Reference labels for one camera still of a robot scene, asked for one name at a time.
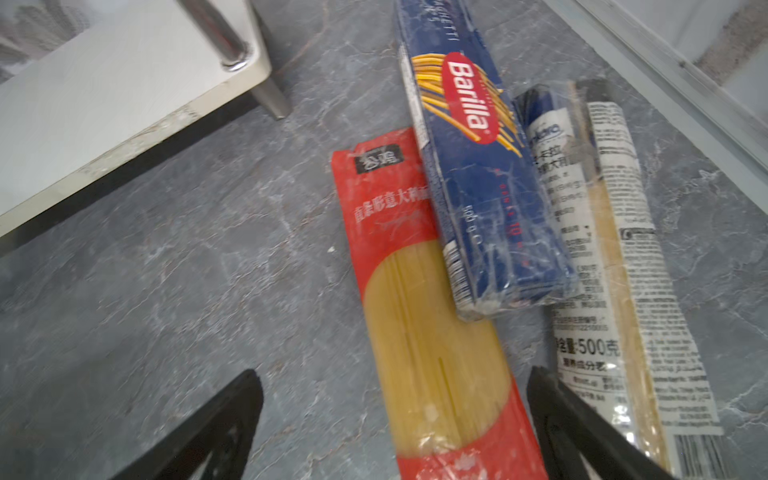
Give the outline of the red spaghetti bag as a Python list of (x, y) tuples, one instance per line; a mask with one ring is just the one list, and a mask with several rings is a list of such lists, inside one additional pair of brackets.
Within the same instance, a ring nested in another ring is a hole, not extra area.
[(413, 130), (331, 167), (401, 477), (545, 478), (494, 325), (456, 315)]

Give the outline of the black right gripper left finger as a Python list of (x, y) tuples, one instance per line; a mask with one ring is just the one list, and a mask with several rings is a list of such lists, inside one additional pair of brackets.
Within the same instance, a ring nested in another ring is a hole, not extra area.
[(240, 479), (264, 405), (262, 383), (246, 369), (116, 479)]

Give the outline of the clear spaghetti bag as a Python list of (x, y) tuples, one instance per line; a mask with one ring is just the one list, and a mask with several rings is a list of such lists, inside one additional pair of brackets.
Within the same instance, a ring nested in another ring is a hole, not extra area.
[(608, 83), (538, 84), (517, 103), (580, 278), (579, 295), (552, 309), (559, 378), (673, 476), (733, 478), (635, 146)]

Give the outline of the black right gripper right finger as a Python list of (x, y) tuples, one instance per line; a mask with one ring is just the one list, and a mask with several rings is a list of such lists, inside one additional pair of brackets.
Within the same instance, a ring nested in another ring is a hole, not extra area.
[(587, 479), (586, 464), (602, 479), (673, 479), (549, 369), (532, 368), (526, 396), (551, 479)]

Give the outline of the dark blue Barilla pasta box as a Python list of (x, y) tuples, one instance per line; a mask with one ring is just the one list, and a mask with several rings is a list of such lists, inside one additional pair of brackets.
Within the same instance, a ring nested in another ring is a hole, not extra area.
[(460, 317), (578, 293), (514, 103), (461, 1), (399, 1), (398, 56)]

